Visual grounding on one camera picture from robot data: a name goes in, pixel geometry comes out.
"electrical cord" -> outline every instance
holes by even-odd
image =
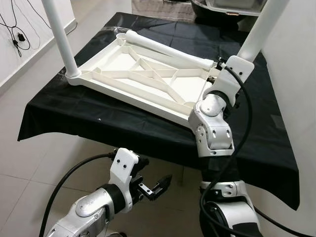
[[[35,10],[35,8],[33,7],[33,5],[31,4],[31,2],[29,0],[28,1],[29,5],[31,6],[31,8],[34,10],[34,12],[43,20],[43,22],[45,23],[45,25],[51,29],[51,27],[48,25],[48,23],[44,20],[44,18]]]
[[[32,27],[33,31],[35,32],[35,34],[37,35],[37,37],[39,38],[39,45],[36,48],[32,47],[32,44],[30,44],[30,47],[32,49],[39,49],[40,48],[40,36],[38,35],[37,31],[35,30],[34,26],[30,23],[29,19],[27,18],[27,16],[23,13],[23,11],[21,10],[21,8],[19,7],[19,5],[16,3],[16,1],[14,0],[14,4],[15,6],[19,9],[20,13],[24,16],[24,18],[26,19],[26,21],[29,23],[29,25]]]
[[[50,209],[53,205],[53,202],[55,200],[55,197],[57,196],[58,191],[60,190],[60,188],[62,187],[62,185],[64,184],[64,182],[69,178],[69,176],[75,172],[78,168],[80,168],[81,166],[95,160],[95,159],[99,159],[99,158],[105,158],[105,157],[115,157],[116,153],[115,152],[111,152],[111,153],[107,153],[107,154],[101,154],[101,155],[96,155],[96,156],[92,156],[89,157],[83,161],[81,161],[80,163],[76,164],[73,168],[71,168],[65,175],[64,177],[59,181],[59,183],[56,185],[53,193],[51,194],[49,201],[47,203],[46,209],[45,209],[45,213],[43,216],[43,220],[41,223],[41,227],[40,227],[40,232],[39,232],[39,237],[44,237],[44,232],[45,232],[45,228],[46,228],[46,224],[47,224],[47,220],[48,220],[48,216],[49,216],[49,212]]]
[[[251,103],[251,99],[250,96],[247,92],[247,89],[245,88],[242,80],[240,79],[240,77],[229,67],[227,67],[226,65],[224,65],[224,69],[227,70],[238,82],[238,84],[240,85],[241,89],[243,90],[245,97],[246,97],[246,101],[247,101],[247,106],[248,106],[248,120],[247,120],[247,126],[246,126],[246,130],[245,133],[240,141],[240,143],[238,144],[238,146],[236,147],[235,151],[233,152],[233,154],[231,155],[231,157],[229,158],[229,160],[227,161],[227,163],[225,164],[225,166],[223,167],[223,169],[218,173],[218,175],[214,178],[214,180],[212,180],[212,182],[208,185],[208,187],[204,190],[203,194],[201,195],[200,198],[200,208],[201,211],[203,212],[203,214],[209,219],[209,221],[225,230],[226,232],[235,235],[235,236],[239,236],[239,237],[254,237],[252,235],[248,235],[239,231],[235,231],[233,229],[230,229],[229,227],[226,227],[224,225],[222,225],[221,223],[217,222],[214,218],[212,218],[206,211],[205,207],[204,207],[204,201],[205,201],[205,197],[207,195],[207,193],[215,186],[216,183],[219,182],[221,176],[223,175],[223,173],[226,171],[226,169],[228,168],[228,166],[230,165],[231,161],[236,158],[238,152],[241,150],[241,148],[243,147],[244,143],[246,142],[248,135],[250,133],[251,130],[251,125],[252,125],[252,103]]]
[[[3,23],[0,23],[0,25],[5,26],[8,29],[8,31],[10,33],[10,36],[11,36],[11,39],[12,39],[12,42],[13,42],[15,48],[17,49],[19,56],[22,57],[22,53],[21,53],[20,49],[21,50],[29,50],[31,48],[31,43],[30,43],[28,37],[26,36],[26,34],[24,33],[24,31],[17,26],[17,20],[16,20],[16,15],[15,15],[15,11],[14,11],[13,1],[12,0],[11,0],[11,7],[12,7],[13,16],[14,16],[14,25],[13,26],[8,26],[6,24],[6,21],[4,20],[3,16],[1,15],[1,13],[0,13],[0,17],[1,17],[2,21],[3,21]],[[15,28],[19,29],[23,33],[23,35],[25,36],[25,38],[26,38],[26,40],[28,42],[28,47],[27,48],[22,48],[22,47],[19,46],[18,41],[16,40],[16,38],[14,36],[14,32],[13,32],[13,29],[15,29]]]
[[[3,25],[3,26],[5,26],[5,27],[7,28],[7,30],[8,30],[9,33],[10,33],[12,42],[13,42],[13,44],[14,44],[16,50],[18,51],[19,56],[22,57],[22,53],[21,53],[20,49],[18,48],[18,41],[16,41],[14,35],[12,35],[12,32],[11,32],[11,30],[10,30],[10,26],[8,26],[8,25],[6,24],[6,22],[5,22],[4,18],[2,17],[1,13],[0,13],[0,17],[1,17],[2,21],[3,21],[3,23],[4,23],[4,24],[0,23],[0,25]]]
[[[294,230],[291,230],[289,229],[288,227],[285,227],[284,225],[280,224],[279,222],[271,219],[269,216],[267,216],[266,214],[264,214],[263,212],[261,212],[257,207],[254,207],[255,208],[255,211],[260,215],[262,216],[263,218],[265,218],[267,221],[271,222],[272,224],[274,224],[275,226],[279,227],[280,229],[294,235],[294,236],[298,236],[298,237],[314,237],[314,236],[309,236],[309,235],[306,235],[306,234],[302,234],[302,233],[299,233],[299,232],[296,232]]]

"white wall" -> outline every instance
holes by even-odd
[[[74,21],[74,13],[70,4],[70,0],[54,0],[57,3],[58,10],[64,26],[69,25]],[[44,8],[41,0],[30,0],[33,7],[48,23]],[[16,7],[15,3],[20,7],[25,16],[29,19],[30,23],[35,28],[39,35],[40,41],[28,21],[21,14],[20,10]],[[53,39],[51,30],[44,24],[40,17],[33,11],[31,6],[26,0],[13,0],[14,12],[17,18],[17,26],[21,28],[27,35],[33,48],[37,48],[40,42],[39,49],[30,49],[27,51],[21,50],[22,57],[20,58],[16,48],[12,44],[11,36],[6,27],[0,26],[0,87],[7,82],[23,65],[25,65],[36,53],[47,45]],[[0,1],[0,13],[2,14],[7,25],[12,26],[14,24],[14,17],[11,8],[10,0]],[[23,48],[28,47],[28,43],[19,42],[19,45]]]
[[[270,217],[316,236],[315,0],[290,1],[264,47],[264,55],[300,171],[301,204],[293,211],[268,192],[250,187],[249,194]],[[264,236],[292,236],[266,221],[261,223]]]

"white pole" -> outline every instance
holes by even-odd
[[[268,0],[247,39],[243,43],[237,55],[238,57],[253,62],[263,48],[264,43],[274,25],[277,23],[278,18],[282,15],[288,2],[289,0]]]
[[[66,76],[68,78],[76,78],[81,74],[81,72],[76,65],[54,1],[55,0],[42,0],[42,3],[50,23],[51,30],[55,36],[60,55],[66,67]]]
[[[153,49],[157,52],[166,54],[170,57],[176,58],[182,58],[185,60],[188,60],[189,62],[202,67],[203,69],[209,71],[211,67],[213,66],[213,61],[209,59],[202,59],[198,58],[189,54],[186,54],[184,52],[181,52],[179,50],[176,50],[174,48],[168,47],[162,43],[158,43],[152,39],[140,36],[135,31],[129,30],[126,32],[126,40],[130,43],[138,44],[142,47]]]

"tiled floor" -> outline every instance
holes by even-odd
[[[130,4],[116,7],[117,0],[107,1],[113,12],[130,8]],[[69,35],[74,52],[109,19],[105,19],[109,12],[106,1],[95,1],[89,7],[87,2],[90,1],[73,2],[79,21],[78,28]],[[16,141],[26,103],[60,68],[62,62],[54,46],[0,98],[0,237],[38,236],[48,198],[65,172],[88,156],[113,149],[58,133]],[[110,165],[109,160],[96,160],[70,177],[57,196],[46,231],[68,212],[75,200],[108,181]],[[109,228],[135,237],[202,236],[198,223],[200,173],[188,168],[182,171],[181,166],[151,159],[151,165],[143,172],[146,182],[151,186],[171,173],[170,190],[155,202],[144,200],[132,212],[117,215]]]

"cloth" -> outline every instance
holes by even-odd
[[[170,0],[132,0],[132,12],[171,21],[194,22],[196,17],[190,2]]]
[[[247,34],[204,25],[170,22],[117,13],[76,55],[85,63],[115,39],[119,26],[168,46],[216,60],[236,55]],[[299,206],[299,171],[271,85],[266,61],[259,54],[245,83],[254,112],[251,134],[237,162],[242,179],[263,188],[293,209]],[[126,147],[136,153],[199,168],[194,135],[180,125],[84,86],[67,83],[57,74],[26,106],[18,140],[46,132],[63,132]],[[227,119],[234,143],[241,139],[247,119],[245,97]]]

